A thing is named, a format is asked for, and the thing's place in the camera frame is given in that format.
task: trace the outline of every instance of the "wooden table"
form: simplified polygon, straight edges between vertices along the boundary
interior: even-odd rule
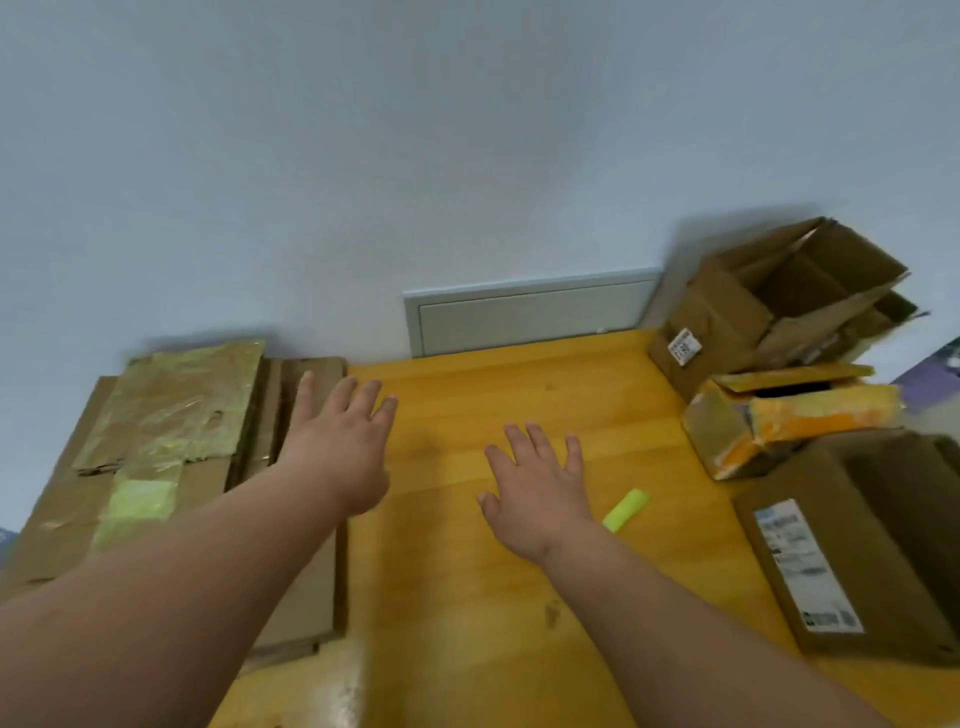
[[[586,634],[533,566],[494,539],[474,500],[502,425],[577,432],[602,517],[653,497],[620,532],[658,568],[769,639],[796,647],[730,506],[690,449],[683,402],[641,331],[353,370],[400,409],[393,487],[349,524],[348,633],[317,657],[239,679],[214,726],[629,726]],[[643,619],[642,611],[637,613]],[[822,660],[902,725],[960,720],[960,670]]]

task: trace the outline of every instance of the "purple object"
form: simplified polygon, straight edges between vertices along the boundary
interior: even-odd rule
[[[900,396],[910,412],[920,412],[960,392],[960,376],[936,356],[928,356],[900,375],[894,384],[900,386]]]

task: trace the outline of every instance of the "wood grain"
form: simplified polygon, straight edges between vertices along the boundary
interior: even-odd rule
[[[620,538],[704,599],[796,651],[733,513],[702,470],[683,402],[628,331],[361,367],[400,408],[393,488],[349,524],[348,631],[316,657],[240,678],[219,728],[630,726],[586,634],[534,567],[502,548],[474,496],[506,422],[583,440],[594,514],[633,487]],[[642,619],[642,612],[637,614]],[[960,720],[960,671],[821,661],[900,725]]]

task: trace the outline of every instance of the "wall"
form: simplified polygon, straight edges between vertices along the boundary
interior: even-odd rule
[[[0,525],[93,378],[182,337],[407,354],[404,290],[663,263],[824,211],[954,337],[948,0],[8,0]]]

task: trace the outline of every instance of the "neon green object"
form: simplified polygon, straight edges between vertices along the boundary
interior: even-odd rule
[[[613,510],[603,519],[603,524],[613,533],[616,533],[623,524],[633,518],[640,509],[650,501],[650,494],[634,488],[617,503]]]

